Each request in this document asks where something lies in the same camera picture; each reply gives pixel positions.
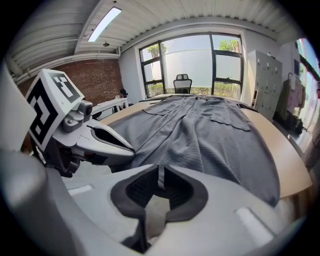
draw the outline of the fluorescent light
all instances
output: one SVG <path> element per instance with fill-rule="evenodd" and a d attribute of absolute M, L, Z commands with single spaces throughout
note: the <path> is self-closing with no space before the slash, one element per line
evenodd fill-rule
<path fill-rule="evenodd" d="M 99 22 L 98 26 L 96 26 L 95 30 L 91 34 L 88 42 L 95 42 L 100 36 L 101 32 L 104 31 L 106 26 L 109 25 L 112 20 L 118 16 L 119 13 L 121 13 L 122 10 L 117 7 L 112 7 L 107 14 L 103 17 L 103 19 Z"/>

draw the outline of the office chair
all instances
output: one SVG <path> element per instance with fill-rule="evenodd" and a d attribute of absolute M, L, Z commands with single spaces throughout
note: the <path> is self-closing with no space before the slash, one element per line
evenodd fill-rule
<path fill-rule="evenodd" d="M 173 80 L 175 94 L 190 94 L 192 80 L 187 74 L 177 74 Z"/>

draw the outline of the ceiling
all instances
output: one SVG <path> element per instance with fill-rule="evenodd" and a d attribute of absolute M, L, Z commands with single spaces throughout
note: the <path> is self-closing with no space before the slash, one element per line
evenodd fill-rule
<path fill-rule="evenodd" d="M 113 6 L 122 9 L 120 15 L 96 42 L 88 42 L 92 30 Z M 296 30 L 270 0 L 47 0 L 14 38 L 7 54 L 8 66 L 21 76 L 41 64 L 74 54 L 116 53 L 118 47 L 144 32 L 195 17 L 243 20 L 279 35 Z M 104 47 L 105 41 L 110 46 Z"/>

